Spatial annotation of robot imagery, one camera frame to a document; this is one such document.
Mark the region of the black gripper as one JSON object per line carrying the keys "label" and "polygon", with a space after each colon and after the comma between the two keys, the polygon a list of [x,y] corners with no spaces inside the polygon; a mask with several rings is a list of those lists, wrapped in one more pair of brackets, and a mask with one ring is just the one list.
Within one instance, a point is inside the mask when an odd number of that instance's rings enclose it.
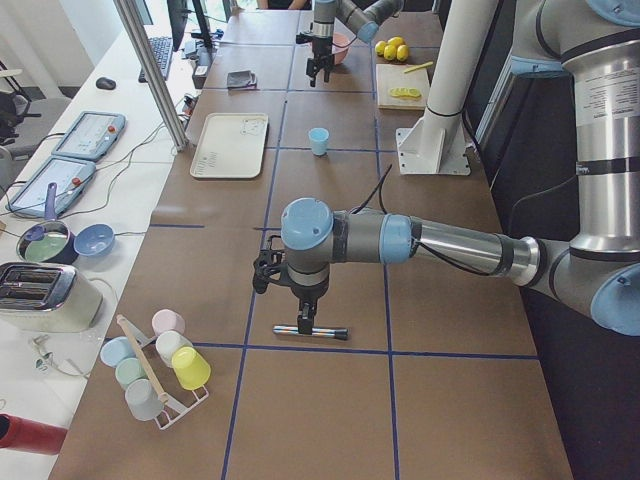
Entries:
{"label": "black gripper", "polygon": [[315,272],[308,274],[301,272],[289,272],[288,275],[292,282],[290,289],[299,299],[300,308],[303,308],[304,304],[309,305],[308,310],[302,309],[298,313],[298,332],[303,335],[312,334],[317,301],[328,291],[329,273]]}
{"label": "black gripper", "polygon": [[334,67],[333,38],[313,37],[314,39],[311,42],[312,57],[307,59],[306,65],[306,75],[309,77],[309,85],[312,88],[316,86],[316,77],[321,71],[324,72],[324,82],[328,83]]}

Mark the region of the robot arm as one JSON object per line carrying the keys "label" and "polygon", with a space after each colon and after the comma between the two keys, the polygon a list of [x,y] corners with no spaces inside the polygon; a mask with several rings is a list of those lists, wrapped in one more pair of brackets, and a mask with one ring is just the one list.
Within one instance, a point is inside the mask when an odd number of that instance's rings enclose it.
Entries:
{"label": "robot arm", "polygon": [[313,1],[313,21],[310,30],[296,36],[297,44],[311,44],[312,56],[307,59],[306,64],[310,86],[316,86],[316,78],[320,72],[323,72],[325,83],[330,79],[335,65],[333,35],[336,21],[340,21],[358,40],[370,43],[380,25],[400,13],[403,7],[402,0],[375,1],[364,10],[349,0]]}
{"label": "robot arm", "polygon": [[521,1],[513,70],[568,72],[574,83],[579,231],[568,242],[513,239],[358,207],[332,211],[302,198],[281,217],[280,251],[264,250],[253,286],[291,289],[297,332],[313,331],[334,263],[401,263],[429,254],[479,276],[507,277],[590,317],[639,332],[639,5],[635,1]]}

